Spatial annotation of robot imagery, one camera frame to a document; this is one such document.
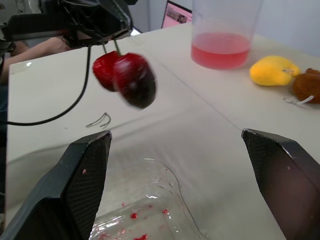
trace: plastic cup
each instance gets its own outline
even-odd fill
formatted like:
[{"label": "plastic cup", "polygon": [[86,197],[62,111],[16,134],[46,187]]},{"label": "plastic cup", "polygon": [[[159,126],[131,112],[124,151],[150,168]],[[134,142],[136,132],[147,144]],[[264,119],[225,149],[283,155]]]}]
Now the plastic cup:
[{"label": "plastic cup", "polygon": [[243,66],[264,0],[193,0],[191,57],[210,69]]}]

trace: pink liquid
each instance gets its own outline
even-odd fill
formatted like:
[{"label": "pink liquid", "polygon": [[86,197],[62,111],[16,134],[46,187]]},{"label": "pink liquid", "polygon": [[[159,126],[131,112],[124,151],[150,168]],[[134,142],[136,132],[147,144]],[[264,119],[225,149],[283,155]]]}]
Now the pink liquid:
[{"label": "pink liquid", "polygon": [[245,64],[250,41],[239,34],[206,32],[192,41],[191,57],[209,69],[234,69]]}]

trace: monitor screen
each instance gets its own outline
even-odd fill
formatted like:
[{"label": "monitor screen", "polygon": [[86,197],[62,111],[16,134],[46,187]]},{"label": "monitor screen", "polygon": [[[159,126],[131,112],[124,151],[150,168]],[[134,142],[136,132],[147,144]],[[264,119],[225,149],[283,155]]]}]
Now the monitor screen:
[{"label": "monitor screen", "polygon": [[179,24],[192,22],[191,10],[174,2],[167,1],[164,12],[162,28],[168,28]]}]

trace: cherry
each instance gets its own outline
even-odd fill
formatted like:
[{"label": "cherry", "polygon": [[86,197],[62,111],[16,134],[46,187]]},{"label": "cherry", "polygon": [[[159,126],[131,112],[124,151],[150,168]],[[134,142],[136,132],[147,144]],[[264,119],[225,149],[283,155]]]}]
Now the cherry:
[{"label": "cherry", "polygon": [[93,64],[93,73],[99,83],[107,90],[115,92],[113,84],[114,64],[120,58],[117,51],[102,55]]},{"label": "cherry", "polygon": [[127,53],[113,65],[113,86],[126,101],[144,109],[156,97],[155,76],[148,62],[135,53]]}]

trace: black cable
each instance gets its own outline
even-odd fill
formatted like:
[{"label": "black cable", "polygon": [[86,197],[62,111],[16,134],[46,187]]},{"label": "black cable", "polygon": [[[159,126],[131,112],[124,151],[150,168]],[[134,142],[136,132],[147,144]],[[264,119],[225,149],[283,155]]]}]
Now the black cable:
[{"label": "black cable", "polygon": [[42,121],[14,122],[14,121],[0,120],[0,124],[7,124],[7,125],[14,125],[14,126],[36,126],[36,125],[41,125],[41,124],[46,124],[46,123],[52,122],[54,120],[61,118],[64,115],[66,115],[67,113],[69,113],[80,102],[80,100],[84,96],[85,91],[87,89],[88,79],[89,79],[89,69],[90,69],[90,56],[91,56],[91,46],[88,46],[88,54],[86,57],[86,71],[85,71],[85,79],[84,79],[83,88],[82,88],[82,91],[81,91],[80,95],[78,96],[78,98],[75,100],[75,102],[68,109],[66,109],[65,111],[61,112],[60,114],[58,114],[56,116],[53,116],[51,118],[48,118],[48,119],[42,120]]}]

